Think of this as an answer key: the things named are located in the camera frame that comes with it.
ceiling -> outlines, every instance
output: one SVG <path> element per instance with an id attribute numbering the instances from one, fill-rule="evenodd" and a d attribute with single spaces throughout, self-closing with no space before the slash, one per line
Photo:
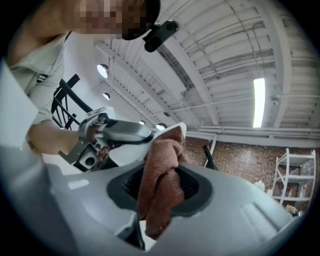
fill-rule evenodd
<path id="1" fill-rule="evenodd" d="M 184 122 L 197 138 L 319 142 L 319 67 L 306 36 L 281 6 L 259 0 L 161 4 L 158 22 L 175 20 L 180 29 L 157 52 L 146 53 L 141 38 L 95 42 L 94 64 L 110 66 L 108 79 L 94 73 L 95 89 L 111 94 L 109 104 L 151 128 Z M 265 111 L 262 128 L 253 129 L 253 80 L 261 77 Z"/>

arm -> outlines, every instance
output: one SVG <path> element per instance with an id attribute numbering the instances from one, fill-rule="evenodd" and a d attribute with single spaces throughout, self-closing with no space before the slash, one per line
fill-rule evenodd
<path id="1" fill-rule="evenodd" d="M 77 131 L 60 129 L 51 120 L 34 125 L 28 135 L 34 148 L 48 155 L 58 155 L 59 151 L 67 155 L 79 140 Z"/>

brown towel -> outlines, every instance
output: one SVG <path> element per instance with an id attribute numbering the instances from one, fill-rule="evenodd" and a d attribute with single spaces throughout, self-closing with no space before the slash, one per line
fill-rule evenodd
<path id="1" fill-rule="evenodd" d="M 179 162 L 186 162 L 184 148 L 185 138 L 178 126 L 157 137 L 145 157 L 138 209 L 140 220 L 146 220 L 145 234 L 152 239 L 156 240 L 169 225 L 171 208 L 184 201 L 175 171 Z"/>

person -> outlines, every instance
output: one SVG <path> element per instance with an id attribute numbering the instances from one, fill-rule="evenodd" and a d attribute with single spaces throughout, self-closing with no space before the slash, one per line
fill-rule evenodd
<path id="1" fill-rule="evenodd" d="M 77 144 L 76 131 L 53 121 L 53 95 L 64 74 L 64 42 L 69 32 L 134 38 L 146 31 L 145 0 L 46 0 L 25 20 L 9 47 L 6 63 L 38 108 L 28 143 L 38 153 L 66 155 Z"/>

t-shirt sleeve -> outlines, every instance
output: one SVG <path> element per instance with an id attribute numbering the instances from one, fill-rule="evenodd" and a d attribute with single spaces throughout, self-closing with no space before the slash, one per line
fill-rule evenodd
<path id="1" fill-rule="evenodd" d="M 64 75 L 65 65 L 61 65 L 48 78 L 39 82 L 29 95 L 30 100 L 38 108 L 39 112 L 32 125 L 38 125 L 44 121 L 52 120 L 51 106 L 54 100 L 54 92 L 59 87 L 59 83 Z"/>

